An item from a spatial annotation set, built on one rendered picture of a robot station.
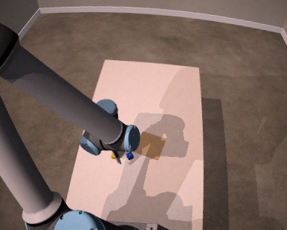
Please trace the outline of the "blue die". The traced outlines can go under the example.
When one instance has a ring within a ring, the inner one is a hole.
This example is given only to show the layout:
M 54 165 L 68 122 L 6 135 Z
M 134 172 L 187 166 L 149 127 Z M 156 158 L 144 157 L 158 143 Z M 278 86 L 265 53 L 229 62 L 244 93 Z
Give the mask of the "blue die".
M 126 153 L 126 157 L 128 158 L 128 160 L 131 160 L 134 158 L 134 155 L 132 154 L 132 152 Z

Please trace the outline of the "brown square mat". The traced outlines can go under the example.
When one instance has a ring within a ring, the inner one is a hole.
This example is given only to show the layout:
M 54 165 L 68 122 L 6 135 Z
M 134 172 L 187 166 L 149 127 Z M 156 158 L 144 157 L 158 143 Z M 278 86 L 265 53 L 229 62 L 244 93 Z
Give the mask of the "brown square mat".
M 166 138 L 159 137 L 147 132 L 142 132 L 138 148 L 134 151 L 143 156 L 159 160 Z

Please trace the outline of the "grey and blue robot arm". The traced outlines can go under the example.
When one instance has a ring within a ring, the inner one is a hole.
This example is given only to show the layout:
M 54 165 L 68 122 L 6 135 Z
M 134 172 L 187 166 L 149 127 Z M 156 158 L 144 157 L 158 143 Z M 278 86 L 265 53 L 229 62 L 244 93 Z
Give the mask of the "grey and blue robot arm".
M 86 152 L 98 156 L 102 150 L 128 153 L 138 148 L 139 129 L 119 120 L 114 101 L 92 101 L 23 48 L 19 35 L 1 23 L 0 76 L 85 130 L 80 146 Z M 114 225 L 89 212 L 72 210 L 59 193 L 51 192 L 1 96 L 0 176 L 23 208 L 27 230 L 139 230 L 131 225 Z

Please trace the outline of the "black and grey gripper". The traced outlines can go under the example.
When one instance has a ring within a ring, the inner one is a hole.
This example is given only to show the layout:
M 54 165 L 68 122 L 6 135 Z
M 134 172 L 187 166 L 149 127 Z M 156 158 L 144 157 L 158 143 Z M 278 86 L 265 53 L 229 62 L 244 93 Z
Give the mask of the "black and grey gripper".
M 119 163 L 119 164 L 122 164 L 121 161 L 120 161 L 120 158 L 125 154 L 125 152 L 123 151 L 112 151 L 113 155 L 115 156 L 115 159 L 116 161 Z M 119 154 L 119 155 L 118 155 Z

